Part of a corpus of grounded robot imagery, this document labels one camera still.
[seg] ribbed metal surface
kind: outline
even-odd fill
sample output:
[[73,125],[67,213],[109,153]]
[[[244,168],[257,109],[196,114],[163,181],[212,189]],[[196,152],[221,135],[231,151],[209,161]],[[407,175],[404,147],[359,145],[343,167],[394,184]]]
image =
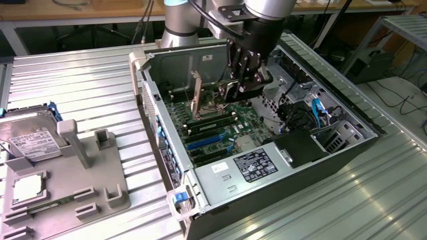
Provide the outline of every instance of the ribbed metal surface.
[[420,15],[386,16],[382,24],[427,51],[427,18]]
[[60,239],[183,238],[133,98],[128,54],[136,48],[141,46],[15,58],[8,109],[53,101],[61,117],[76,120],[79,138],[103,128],[116,135],[131,207]]
[[402,131],[374,102],[298,38],[283,40],[387,131],[338,172],[205,239],[426,239],[426,144]]
[[[391,123],[387,113],[378,111],[378,106],[307,46],[291,35],[283,39],[388,134],[338,174],[205,239],[426,238],[426,146],[398,123]],[[52,100],[63,117],[77,120],[79,137],[105,127],[117,135],[132,206],[64,234],[61,239],[183,238],[167,207],[165,189],[133,102],[127,62],[133,48],[15,60],[8,108]]]

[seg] warning label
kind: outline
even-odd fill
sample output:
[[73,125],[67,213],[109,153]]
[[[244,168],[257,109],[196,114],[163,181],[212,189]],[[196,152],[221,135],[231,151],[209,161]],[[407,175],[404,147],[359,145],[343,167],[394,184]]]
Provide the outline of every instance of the warning label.
[[248,183],[277,172],[277,168],[263,148],[236,157],[233,162]]
[[27,158],[36,158],[60,151],[60,147],[49,131],[35,132],[9,139]]

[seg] sticker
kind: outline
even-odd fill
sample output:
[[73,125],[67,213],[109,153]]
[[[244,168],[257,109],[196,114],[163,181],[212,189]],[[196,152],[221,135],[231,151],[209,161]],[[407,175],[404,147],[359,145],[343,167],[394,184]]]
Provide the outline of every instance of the sticker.
[[60,151],[49,131],[35,132],[9,138],[11,143],[27,158],[36,158]]
[[213,55],[205,55],[201,57],[201,61],[211,61],[213,58]]
[[215,174],[217,174],[219,172],[221,172],[221,171],[224,171],[227,169],[228,169],[228,165],[227,165],[227,162],[224,162],[224,161],[212,166],[212,171],[213,171]]
[[248,183],[277,172],[277,168],[263,148],[236,157],[233,162]]

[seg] metal frame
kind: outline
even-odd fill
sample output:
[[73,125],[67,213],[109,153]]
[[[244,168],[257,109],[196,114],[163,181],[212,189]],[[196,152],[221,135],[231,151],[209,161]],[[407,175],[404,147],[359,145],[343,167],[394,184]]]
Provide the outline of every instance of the metal frame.
[[[408,15],[415,7],[407,7],[404,15]],[[291,15],[312,15],[322,14],[323,9],[318,11],[294,11]],[[320,46],[320,43],[330,31],[330,28],[335,22],[339,14],[339,9],[327,10],[326,13],[331,14],[331,17],[326,23],[324,29],[320,33],[320,37],[316,40],[315,48]],[[371,9],[348,9],[346,13],[368,13],[368,12],[391,12],[392,8],[371,8]],[[8,44],[11,45],[15,54],[17,56],[27,56],[29,52],[25,44],[16,32],[17,28],[28,27],[49,27],[49,26],[69,26],[69,25],[88,25],[88,24],[113,24],[113,23],[136,23],[140,20],[139,16],[120,16],[120,17],[97,17],[97,18],[71,18],[71,19],[43,19],[43,20],[19,20],[19,21],[0,21],[0,30],[7,38]],[[149,21],[164,21],[165,16],[157,15],[151,16]]]
[[[408,40],[411,43],[419,46],[424,51],[427,51],[427,36],[420,36],[420,35],[426,35],[426,30],[427,30],[426,24],[427,24],[427,18],[424,18],[420,15],[380,17],[376,20],[372,28],[370,29],[364,39],[362,40],[362,43],[356,48],[351,56],[351,59],[346,62],[342,68],[342,74],[346,75],[348,73],[351,67],[356,62],[356,59],[359,57],[362,50],[367,48],[372,38],[375,37],[382,27],[388,28],[394,33],[399,34],[406,40]],[[383,41],[378,45],[382,47],[382,44],[384,45],[387,40],[383,39]]]

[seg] table leg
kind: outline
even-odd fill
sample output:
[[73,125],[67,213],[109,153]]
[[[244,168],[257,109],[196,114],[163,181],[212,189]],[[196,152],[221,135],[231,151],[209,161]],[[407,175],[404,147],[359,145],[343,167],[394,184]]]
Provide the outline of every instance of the table leg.
[[15,55],[16,56],[27,56],[29,55],[29,52],[27,50],[27,47],[24,45],[24,42],[16,32],[15,24],[11,21],[3,21],[0,22],[0,29],[3,31],[3,34],[5,36],[5,39],[8,41],[8,44],[11,45]]
[[318,38],[318,41],[315,42],[314,49],[316,49],[320,46],[338,16],[339,16],[339,13],[332,13],[331,16],[328,17],[327,23],[326,23],[324,28],[320,32],[320,36]]
[[383,25],[382,22],[383,22],[383,18],[380,17],[376,20],[371,30],[367,32],[367,35],[363,38],[356,50],[352,52],[351,57],[348,59],[346,59],[344,65],[343,65],[343,67],[340,69],[340,72],[342,72],[343,75],[346,75],[348,73],[350,69],[352,68],[352,66],[354,66],[354,64],[356,62],[356,59],[359,57],[359,54],[360,54],[362,50],[364,50],[367,48],[372,38],[375,37],[376,33],[379,32],[379,29],[380,29],[380,27]]

